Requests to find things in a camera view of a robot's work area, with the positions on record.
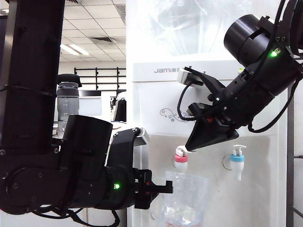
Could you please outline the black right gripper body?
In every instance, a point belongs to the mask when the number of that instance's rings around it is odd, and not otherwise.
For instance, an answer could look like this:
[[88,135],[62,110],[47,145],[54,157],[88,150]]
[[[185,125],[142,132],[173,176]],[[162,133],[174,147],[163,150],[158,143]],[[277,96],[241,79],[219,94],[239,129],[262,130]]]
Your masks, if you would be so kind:
[[276,97],[271,73],[240,73],[229,85],[204,73],[190,73],[189,86],[206,86],[208,104],[188,107],[195,129],[238,129],[247,126]]

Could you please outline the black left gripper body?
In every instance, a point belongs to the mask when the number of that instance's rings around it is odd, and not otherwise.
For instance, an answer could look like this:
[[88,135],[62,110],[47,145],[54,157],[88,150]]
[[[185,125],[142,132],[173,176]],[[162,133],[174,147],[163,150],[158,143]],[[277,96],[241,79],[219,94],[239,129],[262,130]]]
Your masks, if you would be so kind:
[[143,193],[172,194],[173,182],[166,181],[164,185],[156,185],[152,181],[152,171],[149,169],[133,168],[134,183],[132,185],[132,202],[135,208],[135,196]]

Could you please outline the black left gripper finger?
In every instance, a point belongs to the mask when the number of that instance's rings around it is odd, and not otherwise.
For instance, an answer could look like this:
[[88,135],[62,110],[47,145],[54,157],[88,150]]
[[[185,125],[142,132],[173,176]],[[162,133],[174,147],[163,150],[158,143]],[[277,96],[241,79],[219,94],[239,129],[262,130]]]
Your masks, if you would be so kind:
[[149,209],[151,202],[158,196],[158,193],[143,193],[135,196],[136,209]]

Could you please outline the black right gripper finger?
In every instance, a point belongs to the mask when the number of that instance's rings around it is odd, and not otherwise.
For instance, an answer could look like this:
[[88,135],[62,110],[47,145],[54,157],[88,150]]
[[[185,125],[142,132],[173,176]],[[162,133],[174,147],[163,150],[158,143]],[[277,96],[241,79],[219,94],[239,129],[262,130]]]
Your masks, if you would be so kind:
[[196,131],[190,136],[190,150],[192,151],[229,140],[234,140],[238,137],[239,134],[236,130],[228,130],[226,132]]
[[221,126],[216,120],[211,123],[206,120],[197,120],[186,142],[187,150],[207,147],[227,139],[228,126]]

